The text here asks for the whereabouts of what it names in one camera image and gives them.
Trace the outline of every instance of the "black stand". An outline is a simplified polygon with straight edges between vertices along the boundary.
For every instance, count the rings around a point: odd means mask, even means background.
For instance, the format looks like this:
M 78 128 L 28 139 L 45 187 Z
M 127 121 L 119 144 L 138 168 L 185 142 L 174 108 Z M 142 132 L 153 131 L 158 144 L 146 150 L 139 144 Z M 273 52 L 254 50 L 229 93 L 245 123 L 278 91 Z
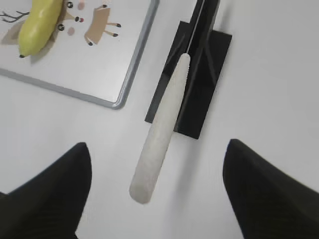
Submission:
M 167 58 L 158 87 L 145 121 L 152 123 L 159 107 L 161 98 L 166 90 L 171 75 L 180 56 L 186 52 L 185 46 L 192 41 L 189 51 L 191 67 L 187 79 L 185 96 L 175 125 L 175 131 L 199 139 L 216 84 L 224 64 L 231 35 L 211 31 L 211 22 L 217 13 L 218 1 L 206 1 L 203 11 L 200 11 L 203 1 L 199 0 L 195 8 L 191 23 L 181 22 L 169 56 Z M 197 31 L 191 39 L 190 33 L 196 26 Z

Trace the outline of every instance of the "yellow banana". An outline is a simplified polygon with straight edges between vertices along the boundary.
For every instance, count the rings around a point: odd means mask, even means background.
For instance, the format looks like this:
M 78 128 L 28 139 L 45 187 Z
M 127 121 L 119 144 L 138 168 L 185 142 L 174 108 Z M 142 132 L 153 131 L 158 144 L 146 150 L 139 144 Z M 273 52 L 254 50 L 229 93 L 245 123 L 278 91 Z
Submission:
M 49 41 L 61 13 L 63 0 L 32 0 L 30 15 L 19 33 L 20 57 L 37 54 Z

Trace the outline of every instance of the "cartoon animal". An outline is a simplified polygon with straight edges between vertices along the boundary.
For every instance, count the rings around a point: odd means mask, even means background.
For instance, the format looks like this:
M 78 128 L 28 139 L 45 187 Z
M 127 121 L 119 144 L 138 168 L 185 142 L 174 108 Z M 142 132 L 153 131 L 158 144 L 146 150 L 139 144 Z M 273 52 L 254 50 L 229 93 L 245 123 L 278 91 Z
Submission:
M 67 20 L 73 20 L 75 22 L 82 23 L 84 22 L 84 18 L 79 16 L 73 16 L 68 12 L 68 9 L 74 8 L 75 5 L 72 1 L 66 1 L 63 4 L 63 8 L 61 11 L 61 15 L 58 19 L 57 28 L 52 34 L 52 37 L 49 41 L 49 44 L 46 46 L 46 49 L 49 49 L 53 46 L 53 43 L 55 42 L 57 35 L 59 32 L 62 32 L 65 30 L 64 22 Z M 85 0 L 79 0 L 78 3 L 78 10 L 83 10 L 85 7 Z M 21 30 L 21 27 L 24 23 L 24 20 L 22 20 L 25 16 L 29 15 L 30 12 L 20 12 L 16 11 L 19 15 L 18 16 L 11 16 L 5 12 L 2 12 L 0 16 L 2 16 L 2 21 L 7 23 L 15 23 L 16 24 L 8 31 L 8 33 L 4 36 L 4 38 L 1 41 L 1 44 L 4 45 L 17 45 L 17 39 L 19 32 Z M 111 23 L 109 22 L 111 9 L 106 5 L 102 5 L 98 8 L 94 9 L 94 15 L 93 20 L 90 25 L 90 28 L 87 30 L 87 32 L 84 35 L 84 38 L 86 42 L 93 46 L 93 43 L 98 44 L 100 40 L 102 39 L 102 36 L 104 33 L 117 37 L 118 34 L 112 33 L 106 30 L 106 27 L 108 25 L 115 26 L 115 27 L 122 27 L 119 23 Z M 68 35 L 73 35 L 75 32 L 75 29 L 73 27 L 68 29 Z
M 92 24 L 84 35 L 86 42 L 90 46 L 93 46 L 92 42 L 94 42 L 95 44 L 98 44 L 103 36 L 103 33 L 109 34 L 110 36 L 113 36 L 113 37 L 118 36 L 118 34 L 116 33 L 111 33 L 105 30 L 107 25 L 122 27 L 119 23 L 109 22 L 110 12 L 111 12 L 111 9 L 108 8 L 108 6 L 105 4 L 94 9 Z
M 47 48 L 52 47 L 52 42 L 55 42 L 55 39 L 57 38 L 58 32 L 60 31 L 64 31 L 65 27 L 63 25 L 64 21 L 66 20 L 73 20 L 75 22 L 84 22 L 84 18 L 82 17 L 78 17 L 78 16 L 72 16 L 69 12 L 68 12 L 68 8 L 73 8 L 74 4 L 71 1 L 68 2 L 64 2 L 63 4 L 63 8 L 61 11 L 61 15 L 59 16 L 58 19 L 58 24 L 57 24 L 57 29 L 54 31 L 54 33 L 51 36 L 50 42 L 47 45 Z M 84 0 L 80 0 L 79 4 L 78 4 L 78 9 L 82 10 L 84 8 Z M 16 11 L 19 15 L 18 16 L 11 16 L 7 13 L 5 13 L 4 11 L 2 12 L 2 14 L 0 14 L 0 16 L 2 16 L 2 21 L 7 22 L 7 23 L 15 23 L 17 22 L 9 31 L 8 33 L 4 36 L 4 38 L 1 41 L 1 44 L 5 44 L 5 45 L 17 45 L 17 39 L 18 39 L 18 35 L 19 32 L 21 30 L 22 25 L 24 24 L 24 20 L 21 20 L 23 17 L 27 16 L 30 14 L 30 12 L 20 12 L 20 11 Z M 70 28 L 68 30 L 68 34 L 69 35 L 73 35 L 74 33 L 74 29 Z

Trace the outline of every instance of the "white cylindrical object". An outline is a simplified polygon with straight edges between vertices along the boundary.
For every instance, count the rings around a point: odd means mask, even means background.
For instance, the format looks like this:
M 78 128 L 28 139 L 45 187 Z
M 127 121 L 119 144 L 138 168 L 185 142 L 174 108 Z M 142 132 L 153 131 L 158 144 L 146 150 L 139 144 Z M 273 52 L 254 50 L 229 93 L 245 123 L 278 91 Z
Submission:
M 130 186 L 131 197 L 141 204 L 151 200 L 174 131 L 188 76 L 190 56 L 183 54 L 169 81 Z

